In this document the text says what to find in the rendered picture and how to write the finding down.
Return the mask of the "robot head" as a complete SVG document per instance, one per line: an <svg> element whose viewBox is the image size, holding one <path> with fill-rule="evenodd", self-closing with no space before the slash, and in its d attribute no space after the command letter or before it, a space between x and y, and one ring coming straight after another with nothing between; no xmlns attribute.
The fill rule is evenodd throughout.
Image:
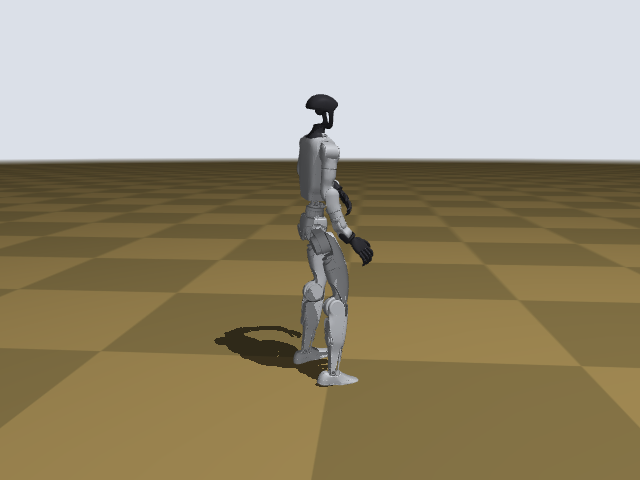
<svg viewBox="0 0 640 480"><path fill-rule="evenodd" d="M311 132L305 137L309 139L322 137L321 133L325 133L325 129L330 129L333 126L333 113L337 107L338 102L328 95L317 94L310 97L306 103L306 108L315 110L317 115L322 115L323 122L314 124ZM326 112L329 114L329 122Z"/></svg>

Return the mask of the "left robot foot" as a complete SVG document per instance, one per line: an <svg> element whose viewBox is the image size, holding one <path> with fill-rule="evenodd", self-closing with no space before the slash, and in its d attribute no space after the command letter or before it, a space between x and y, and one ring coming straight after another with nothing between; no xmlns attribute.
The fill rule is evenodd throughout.
<svg viewBox="0 0 640 480"><path fill-rule="evenodd" d="M310 347L309 347L310 349ZM309 350L308 349L308 350ZM304 350L306 352L306 349ZM325 357L328 357L328 349L327 348L316 348L311 347L310 353L304 353L303 348L295 352L293 357L293 362L295 364L302 364L312 360L318 360Z"/></svg>

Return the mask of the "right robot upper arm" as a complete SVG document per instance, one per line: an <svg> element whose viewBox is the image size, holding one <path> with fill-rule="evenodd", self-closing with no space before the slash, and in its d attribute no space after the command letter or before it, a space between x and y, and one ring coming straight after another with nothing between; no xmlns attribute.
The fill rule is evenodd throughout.
<svg viewBox="0 0 640 480"><path fill-rule="evenodd" d="M336 169L337 169L337 163L340 157L340 149L337 145L333 143L321 142L319 157L322 161L321 197L325 201L326 192L329 189L335 189L332 187L332 184L336 179Z"/></svg>

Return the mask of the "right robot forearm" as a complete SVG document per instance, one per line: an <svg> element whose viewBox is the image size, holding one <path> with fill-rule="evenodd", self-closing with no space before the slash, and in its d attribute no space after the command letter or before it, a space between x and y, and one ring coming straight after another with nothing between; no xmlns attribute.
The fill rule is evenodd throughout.
<svg viewBox="0 0 640 480"><path fill-rule="evenodd" d="M333 230L339 234L344 234L347 238L352 235L351 229L347 226L339 203L339 194L335 189L329 189L325 194L326 213L329 214ZM339 238L340 239L340 238ZM341 240L341 239L340 239Z"/></svg>

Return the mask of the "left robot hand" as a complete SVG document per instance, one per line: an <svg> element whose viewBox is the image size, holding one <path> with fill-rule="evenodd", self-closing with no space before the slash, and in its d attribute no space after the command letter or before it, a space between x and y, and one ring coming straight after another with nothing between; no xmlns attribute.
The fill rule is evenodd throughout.
<svg viewBox="0 0 640 480"><path fill-rule="evenodd" d="M347 194L342 190L342 186L340 186L336 181L334 181L334 188L339 192L339 197L341 199L341 201L345 204L346 208L347 208L347 213L345 214L345 216L349 215L352 209L352 204L349 200L349 197L347 196Z"/></svg>

